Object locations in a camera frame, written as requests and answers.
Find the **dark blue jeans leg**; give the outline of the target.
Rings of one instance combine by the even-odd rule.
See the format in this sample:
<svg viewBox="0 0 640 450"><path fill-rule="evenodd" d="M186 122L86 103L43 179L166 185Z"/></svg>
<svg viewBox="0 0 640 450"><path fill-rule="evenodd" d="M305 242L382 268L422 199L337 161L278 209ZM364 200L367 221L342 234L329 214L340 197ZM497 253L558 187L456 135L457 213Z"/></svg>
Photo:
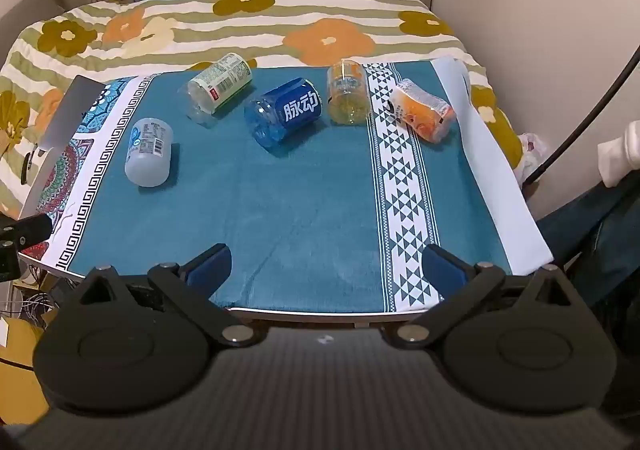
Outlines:
<svg viewBox="0 0 640 450"><path fill-rule="evenodd" d="M600 182L537 226L582 299L600 302L639 271L639 173L612 188Z"/></svg>

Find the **floral striped bed quilt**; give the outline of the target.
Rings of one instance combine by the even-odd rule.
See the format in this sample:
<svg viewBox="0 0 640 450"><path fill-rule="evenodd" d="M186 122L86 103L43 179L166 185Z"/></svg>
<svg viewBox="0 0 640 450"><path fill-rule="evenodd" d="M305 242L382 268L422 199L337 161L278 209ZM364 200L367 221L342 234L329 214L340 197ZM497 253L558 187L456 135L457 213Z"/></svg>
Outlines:
<svg viewBox="0 0 640 450"><path fill-rule="evenodd" d="M13 218L37 176L25 158L74 77L186 71L229 52L258 68L457 58L469 70L473 106L511 167L524 166L486 71L420 0L93 2L26 26L9 45L1 59L1 209Z"/></svg>

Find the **teal patterned table cloth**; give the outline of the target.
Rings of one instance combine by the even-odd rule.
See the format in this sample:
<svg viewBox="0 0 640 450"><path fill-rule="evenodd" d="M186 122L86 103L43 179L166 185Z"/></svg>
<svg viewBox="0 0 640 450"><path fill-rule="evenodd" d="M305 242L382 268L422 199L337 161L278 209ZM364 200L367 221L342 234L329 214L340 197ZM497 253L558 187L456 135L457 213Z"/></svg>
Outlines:
<svg viewBox="0 0 640 450"><path fill-rule="evenodd" d="M247 103L293 78L326 87L322 68L258 69L212 127L186 117L186 73L113 80L58 159L41 207L54 222L34 257L80 278L109 264L143 274L217 243L232 255L215 303L314 314L422 310L443 297L422 269L436 244L465 262L530 274L551 252L498 144L472 106L459 60L371 64L370 118L327 116L266 150ZM456 112L438 144L398 121L390 93L404 78ZM130 132L159 118L174 133L170 173L155 188L125 174Z"/></svg>

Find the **white cloth sleeve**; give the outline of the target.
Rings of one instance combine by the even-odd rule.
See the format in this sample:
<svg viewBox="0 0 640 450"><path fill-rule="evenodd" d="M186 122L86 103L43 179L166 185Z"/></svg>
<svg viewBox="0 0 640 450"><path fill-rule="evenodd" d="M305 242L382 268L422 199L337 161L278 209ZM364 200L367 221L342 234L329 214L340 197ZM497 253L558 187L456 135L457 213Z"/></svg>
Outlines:
<svg viewBox="0 0 640 450"><path fill-rule="evenodd" d="M640 121L629 123L622 136L598 144L598 170L606 188L613 188L640 168Z"/></svg>

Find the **grey upholstered headboard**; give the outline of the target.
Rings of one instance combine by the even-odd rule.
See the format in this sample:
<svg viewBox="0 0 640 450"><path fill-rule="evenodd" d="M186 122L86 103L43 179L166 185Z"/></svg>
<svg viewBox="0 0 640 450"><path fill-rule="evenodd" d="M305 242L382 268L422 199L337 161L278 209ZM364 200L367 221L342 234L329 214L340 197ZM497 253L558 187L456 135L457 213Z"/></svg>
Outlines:
<svg viewBox="0 0 640 450"><path fill-rule="evenodd" d="M29 25L59 16L65 9L56 0L21 0L0 20L1 64L9 58L10 50L21 32Z"/></svg>

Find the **blue plastic cup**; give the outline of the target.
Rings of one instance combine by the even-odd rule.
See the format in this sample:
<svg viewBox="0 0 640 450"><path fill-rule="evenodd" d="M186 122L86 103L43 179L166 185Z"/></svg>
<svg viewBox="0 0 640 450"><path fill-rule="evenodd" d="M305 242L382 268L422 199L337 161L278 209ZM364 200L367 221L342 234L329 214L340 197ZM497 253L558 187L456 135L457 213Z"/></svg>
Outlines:
<svg viewBox="0 0 640 450"><path fill-rule="evenodd" d="M320 94L311 81L303 77L271 89L244 108L250 136L268 150L318 121L321 114Z"/></svg>

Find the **black pen on bed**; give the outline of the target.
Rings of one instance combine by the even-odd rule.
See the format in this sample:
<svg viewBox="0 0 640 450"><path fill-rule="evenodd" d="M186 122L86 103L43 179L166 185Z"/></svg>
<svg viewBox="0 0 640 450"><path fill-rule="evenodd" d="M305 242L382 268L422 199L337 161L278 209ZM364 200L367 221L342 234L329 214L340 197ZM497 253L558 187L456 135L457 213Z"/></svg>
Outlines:
<svg viewBox="0 0 640 450"><path fill-rule="evenodd" d="M25 154L24 162L21 171L21 184L27 184L27 176L32 168L32 159L36 153L37 147L33 147L32 150Z"/></svg>

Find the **white plastic bag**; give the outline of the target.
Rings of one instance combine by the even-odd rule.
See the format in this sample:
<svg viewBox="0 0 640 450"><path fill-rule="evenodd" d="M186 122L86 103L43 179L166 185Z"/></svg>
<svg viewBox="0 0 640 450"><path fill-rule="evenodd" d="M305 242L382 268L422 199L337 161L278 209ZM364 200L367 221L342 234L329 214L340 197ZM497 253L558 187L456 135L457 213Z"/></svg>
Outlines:
<svg viewBox="0 0 640 450"><path fill-rule="evenodd" d="M518 139L521 141L523 154L518 166L514 168L514 174L518 184L522 186L526 178L546 159L548 146L532 132L521 134Z"/></svg>

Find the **grey apple laptop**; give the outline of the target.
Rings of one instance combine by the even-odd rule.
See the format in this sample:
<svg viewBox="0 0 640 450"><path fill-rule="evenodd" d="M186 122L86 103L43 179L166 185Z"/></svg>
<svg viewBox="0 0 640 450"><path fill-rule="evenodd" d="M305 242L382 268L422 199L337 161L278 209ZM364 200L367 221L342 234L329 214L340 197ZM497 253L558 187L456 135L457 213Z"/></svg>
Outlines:
<svg viewBox="0 0 640 450"><path fill-rule="evenodd" d="M77 75L66 90L42 138L36 143L32 168L27 176L28 190L19 218L35 214L40 194L56 161L75 135L82 119L98 100L103 83Z"/></svg>

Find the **white translucent plastic cup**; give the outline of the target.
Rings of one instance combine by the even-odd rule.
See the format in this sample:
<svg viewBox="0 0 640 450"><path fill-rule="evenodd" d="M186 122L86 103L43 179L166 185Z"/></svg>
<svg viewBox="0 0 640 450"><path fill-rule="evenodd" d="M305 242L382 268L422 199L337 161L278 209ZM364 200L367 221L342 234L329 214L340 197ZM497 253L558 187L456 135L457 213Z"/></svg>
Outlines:
<svg viewBox="0 0 640 450"><path fill-rule="evenodd" d="M136 186L155 188L170 173L174 133L159 118L142 118L131 129L125 174Z"/></svg>

